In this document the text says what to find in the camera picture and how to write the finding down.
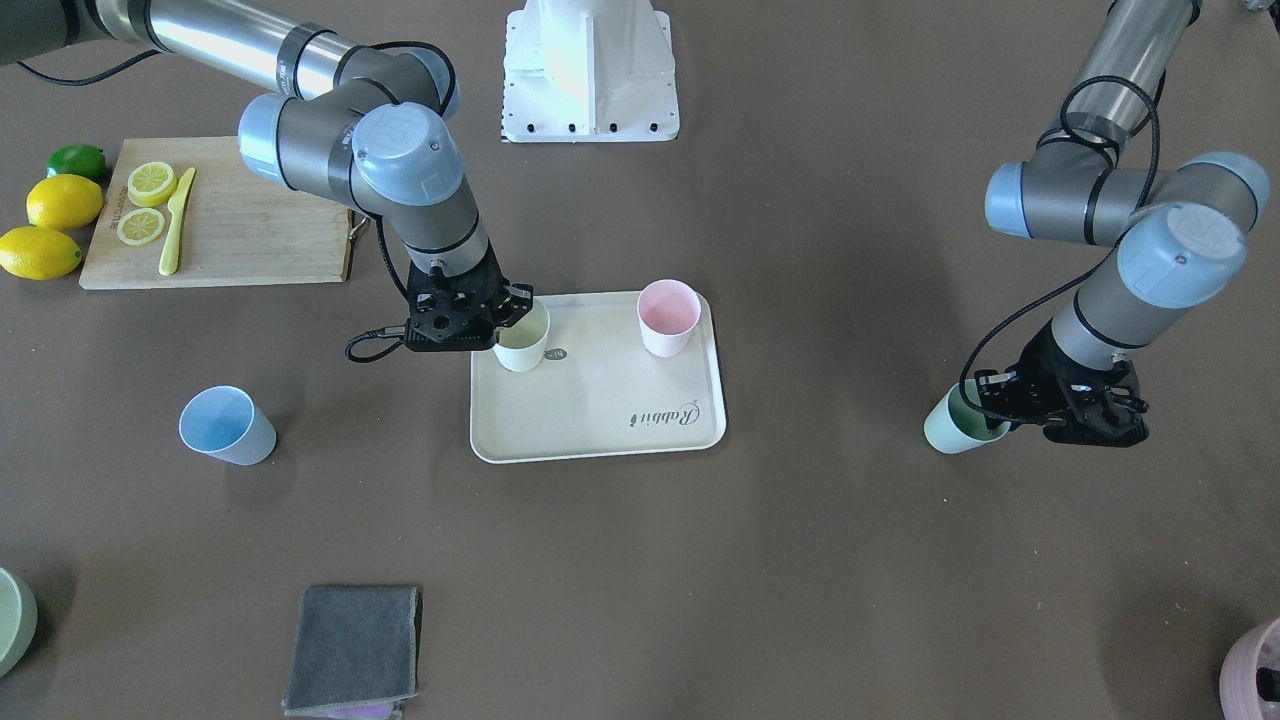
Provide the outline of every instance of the lemon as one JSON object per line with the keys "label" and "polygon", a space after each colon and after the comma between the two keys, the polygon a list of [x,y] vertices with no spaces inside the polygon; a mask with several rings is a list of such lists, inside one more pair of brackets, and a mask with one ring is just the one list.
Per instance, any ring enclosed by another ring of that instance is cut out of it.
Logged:
{"label": "lemon", "polygon": [[160,237],[164,229],[164,215],[152,208],[141,208],[127,213],[115,225],[115,237],[125,245],[146,245]]}
{"label": "lemon", "polygon": [[54,229],[27,225],[0,236],[0,268],[19,278],[60,278],[79,265],[81,256],[76,241]]}
{"label": "lemon", "polygon": [[73,174],[58,174],[36,183],[27,193],[27,220],[54,231],[73,231],[93,222],[102,211],[102,188]]}
{"label": "lemon", "polygon": [[169,163],[142,163],[129,173],[129,202],[138,208],[155,208],[173,195],[178,181]]}

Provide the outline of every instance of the tray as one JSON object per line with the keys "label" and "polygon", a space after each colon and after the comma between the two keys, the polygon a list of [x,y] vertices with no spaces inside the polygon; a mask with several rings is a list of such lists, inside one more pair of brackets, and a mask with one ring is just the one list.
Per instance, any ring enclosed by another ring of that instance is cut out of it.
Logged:
{"label": "tray", "polygon": [[545,295],[544,360],[512,373],[471,354],[471,448],[486,462],[704,450],[724,437],[724,395],[707,299],[689,346],[640,343],[639,292]]}

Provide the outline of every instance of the lemon slice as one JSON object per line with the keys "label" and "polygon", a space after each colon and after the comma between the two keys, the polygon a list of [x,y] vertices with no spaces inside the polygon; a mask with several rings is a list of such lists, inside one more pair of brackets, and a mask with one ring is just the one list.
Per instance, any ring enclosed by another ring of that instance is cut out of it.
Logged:
{"label": "lemon slice", "polygon": [[146,245],[160,237],[164,231],[164,215],[152,208],[141,208],[120,218],[115,225],[115,237],[125,245]]}
{"label": "lemon slice", "polygon": [[129,202],[138,208],[155,208],[173,195],[178,179],[169,163],[143,163],[129,173]]}

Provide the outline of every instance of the light green cup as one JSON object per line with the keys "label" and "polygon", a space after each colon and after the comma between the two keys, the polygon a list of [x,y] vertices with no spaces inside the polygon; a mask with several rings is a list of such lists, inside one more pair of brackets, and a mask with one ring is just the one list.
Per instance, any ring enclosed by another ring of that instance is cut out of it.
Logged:
{"label": "light green cup", "polygon": [[[965,389],[969,400],[978,400],[978,380],[965,380]],[[960,397],[959,383],[951,386],[924,419],[924,438],[934,450],[947,455],[989,445],[1007,433],[1009,423],[1001,423],[993,430],[987,428],[987,418]]]}
{"label": "light green cup", "polygon": [[543,361],[550,329],[552,316],[543,301],[535,297],[534,307],[527,315],[513,327],[498,331],[493,354],[512,373],[527,373]]}
{"label": "light green cup", "polygon": [[35,634],[36,596],[20,578],[0,568],[0,678],[18,664]]}

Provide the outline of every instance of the plastic knife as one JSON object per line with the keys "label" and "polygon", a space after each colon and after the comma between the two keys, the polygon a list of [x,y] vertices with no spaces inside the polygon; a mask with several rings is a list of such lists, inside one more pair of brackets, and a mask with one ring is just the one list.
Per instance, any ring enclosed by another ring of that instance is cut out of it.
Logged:
{"label": "plastic knife", "polygon": [[187,168],[178,181],[178,188],[169,196],[169,234],[164,238],[164,247],[160,250],[160,274],[172,275],[178,270],[178,246],[182,238],[182,215],[187,211],[187,195],[191,193],[191,181],[196,177],[196,168]]}

